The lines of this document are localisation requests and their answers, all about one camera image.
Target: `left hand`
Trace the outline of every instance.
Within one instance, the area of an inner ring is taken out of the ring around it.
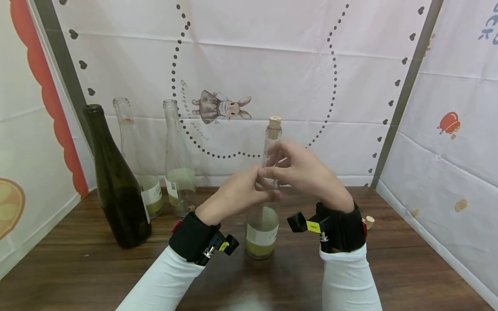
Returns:
[[[282,200],[284,193],[272,189],[272,186],[258,175],[260,168],[261,165],[254,164],[247,171],[231,175],[215,194],[196,209],[197,217],[206,225],[218,225],[223,219],[243,213],[251,206]]]

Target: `red strap clip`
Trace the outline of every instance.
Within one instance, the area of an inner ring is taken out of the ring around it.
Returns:
[[[365,237],[367,237],[367,221],[365,219],[362,219],[362,226],[363,226],[363,234]]]
[[[180,224],[182,223],[182,219],[180,219],[176,225],[173,227],[173,230],[171,232],[175,233],[176,229],[178,229],[178,227],[180,226]]]

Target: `yellow sticker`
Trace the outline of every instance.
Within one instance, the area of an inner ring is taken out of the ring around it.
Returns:
[[[229,244],[228,242],[223,242],[223,244],[221,244],[221,246],[220,246],[219,251],[220,251],[220,252],[223,252],[223,251],[225,250],[225,248],[226,248],[227,246],[229,246],[229,245],[230,245],[230,244]]]
[[[306,225],[308,226],[308,230],[316,233],[322,233],[320,231],[320,225],[317,222],[306,221]]]

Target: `clear glass bottle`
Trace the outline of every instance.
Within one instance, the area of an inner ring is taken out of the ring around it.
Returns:
[[[282,137],[282,119],[270,117],[264,140],[263,165],[267,164],[268,150]],[[269,180],[278,188],[277,180]],[[266,259],[273,253],[278,233],[280,203],[270,202],[252,207],[247,212],[246,253],[254,259]]]
[[[145,165],[150,162],[147,152],[140,153],[144,150],[141,144],[147,138],[140,137],[131,113],[130,103],[126,98],[114,99],[113,106],[120,124],[121,154],[140,185],[143,203],[150,219],[154,219],[162,213],[163,202],[159,177]]]
[[[166,188],[174,214],[185,217],[197,208],[194,165],[180,133],[177,101],[163,101],[162,106],[167,130]]]

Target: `red scalloped border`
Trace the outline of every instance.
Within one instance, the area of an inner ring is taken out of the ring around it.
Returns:
[[[55,137],[64,148],[64,161],[73,173],[74,188],[83,197],[88,193],[85,175],[26,0],[10,0],[10,17],[17,35],[27,48],[28,65],[41,86],[41,97],[45,108],[54,119]]]

